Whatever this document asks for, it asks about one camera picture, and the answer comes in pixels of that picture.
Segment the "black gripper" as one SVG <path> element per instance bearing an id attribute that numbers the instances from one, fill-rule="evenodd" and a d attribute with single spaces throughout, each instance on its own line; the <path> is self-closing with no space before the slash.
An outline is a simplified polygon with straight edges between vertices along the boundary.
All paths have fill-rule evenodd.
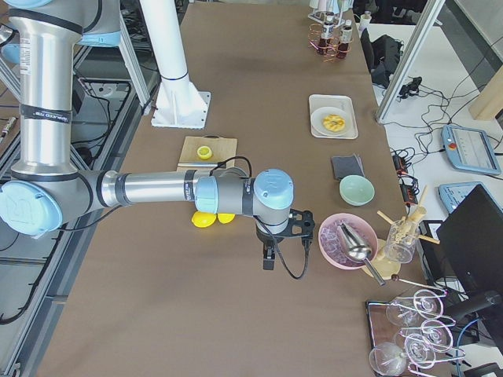
<path id="1" fill-rule="evenodd" d="M 310 245 L 314 238 L 314 216 L 309 210 L 291 209 L 285 228 L 279 233 L 272 233 L 273 226 L 256 220 L 256 235 L 263 242 L 263 269 L 274 270 L 275 246 L 283 239 L 300 238 L 304 246 Z"/>

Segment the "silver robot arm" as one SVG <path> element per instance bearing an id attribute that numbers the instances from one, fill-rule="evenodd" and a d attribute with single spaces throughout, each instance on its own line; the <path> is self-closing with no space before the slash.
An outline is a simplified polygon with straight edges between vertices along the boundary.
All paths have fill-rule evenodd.
<path id="1" fill-rule="evenodd" d="M 20 159 L 1 188 L 1 217 L 12 229 L 39 236 L 94 210 L 135 203 L 192 201 L 211 214 L 256 221 L 263 266 L 272 269 L 278 244 L 299 237 L 310 249 L 314 220 L 292 209 L 294 185 L 282 170 L 250 171 L 218 164 L 208 172 L 120 174 L 80 170 L 70 160 L 73 49 L 118 46 L 117 1 L 11 1 L 9 18 L 20 34 Z"/>

